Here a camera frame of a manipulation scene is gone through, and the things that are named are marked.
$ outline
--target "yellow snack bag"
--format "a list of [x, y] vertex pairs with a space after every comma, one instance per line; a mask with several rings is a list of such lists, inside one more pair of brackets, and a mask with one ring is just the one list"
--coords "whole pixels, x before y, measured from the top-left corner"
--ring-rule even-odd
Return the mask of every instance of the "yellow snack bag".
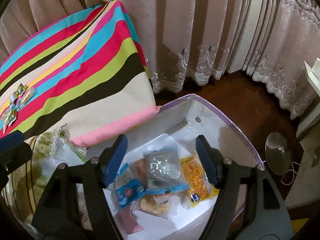
[[200, 161], [198, 154], [180, 159], [182, 173], [190, 185], [187, 190], [191, 208], [194, 208], [201, 201], [211, 199], [219, 194], [209, 183], [207, 175]]

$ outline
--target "screw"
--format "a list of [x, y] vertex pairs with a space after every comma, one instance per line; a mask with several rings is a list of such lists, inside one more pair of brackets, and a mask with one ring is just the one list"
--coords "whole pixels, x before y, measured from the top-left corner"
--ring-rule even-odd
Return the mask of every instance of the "screw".
[[258, 164], [256, 167], [259, 171], [264, 171], [266, 169], [265, 166], [263, 166], [262, 164]]
[[99, 158], [98, 157], [93, 157], [93, 158], [90, 159], [90, 162], [92, 164], [97, 164], [99, 162]]
[[227, 164], [227, 165], [230, 165], [232, 163], [232, 160], [230, 158], [224, 158], [223, 159], [223, 163]]
[[58, 165], [58, 169], [63, 170], [64, 168], [68, 167], [68, 165], [66, 163], [60, 163]]

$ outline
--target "striped bag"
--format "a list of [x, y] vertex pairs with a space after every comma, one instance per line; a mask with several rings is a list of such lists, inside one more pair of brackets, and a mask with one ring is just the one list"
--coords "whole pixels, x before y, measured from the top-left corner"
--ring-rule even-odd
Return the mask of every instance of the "striped bag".
[[[20, 130], [34, 150], [38, 136], [65, 129], [90, 147], [148, 121], [156, 106], [139, 39], [120, 1], [66, 17], [26, 40], [0, 67], [0, 113], [20, 83], [35, 89], [0, 138]], [[2, 195], [30, 223], [45, 184], [32, 160], [9, 175]]]

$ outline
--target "white box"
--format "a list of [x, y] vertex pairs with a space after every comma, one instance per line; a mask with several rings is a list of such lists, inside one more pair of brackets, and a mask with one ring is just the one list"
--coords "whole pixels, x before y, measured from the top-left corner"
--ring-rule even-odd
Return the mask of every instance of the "white box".
[[[159, 114], [149, 122], [129, 130], [128, 151], [123, 163], [141, 159], [143, 153], [160, 149], [164, 145], [175, 144], [179, 157], [190, 155], [195, 150], [196, 137], [203, 134], [210, 146], [220, 150], [239, 165], [254, 167], [262, 161], [249, 140], [219, 109], [195, 94], [187, 95], [161, 107]], [[102, 142], [87, 152], [87, 158], [100, 156], [106, 147], [115, 141]], [[242, 211], [246, 187], [239, 191], [235, 217]], [[134, 211], [138, 223], [144, 231], [127, 235], [110, 197], [107, 201], [124, 239], [129, 240], [196, 240], [200, 237], [216, 202], [216, 198], [199, 203], [194, 209], [186, 210], [178, 203], [177, 216], [164, 219], [141, 211]]]

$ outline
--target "blue stripe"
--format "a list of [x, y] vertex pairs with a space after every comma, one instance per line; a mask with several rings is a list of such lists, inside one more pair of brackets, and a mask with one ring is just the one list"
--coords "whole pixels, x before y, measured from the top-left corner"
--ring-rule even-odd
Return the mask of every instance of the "blue stripe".
[[80, 69], [81, 63], [87, 61], [93, 55], [95, 55], [102, 48], [102, 46], [112, 37], [116, 29], [116, 23], [124, 19], [124, 13], [122, 12], [121, 7], [117, 7], [114, 11], [113, 17], [102, 27], [100, 31], [98, 31], [89, 39], [83, 55], [79, 57], [74, 63], [72, 63], [69, 67], [65, 68], [63, 71], [61, 71], [54, 77], [50, 78], [49, 80], [41, 84], [38, 88], [36, 88], [36, 94], [26, 105], [31, 103], [33, 100], [38, 98], [40, 95], [42, 95], [49, 89], [56, 86], [61, 79], [66, 78], [73, 71]]
[[5, 71], [7, 71], [10, 66], [17, 61], [20, 57], [22, 57], [24, 54], [26, 54], [28, 51], [33, 49], [35, 46], [40, 44], [41, 42], [45, 41], [46, 39], [50, 38], [54, 34], [58, 33], [59, 31], [76, 24], [78, 22], [81, 22], [85, 20], [88, 15], [96, 8], [102, 6], [102, 4], [97, 5], [95, 7], [91, 7], [82, 11], [79, 11], [75, 14], [72, 14], [65, 19], [57, 22], [56, 24], [52, 25], [48, 29], [44, 30], [42, 33], [38, 34], [31, 40], [27, 41], [21, 48], [19, 48], [9, 59], [6, 63], [3, 64], [0, 68], [0, 75], [3, 74]]

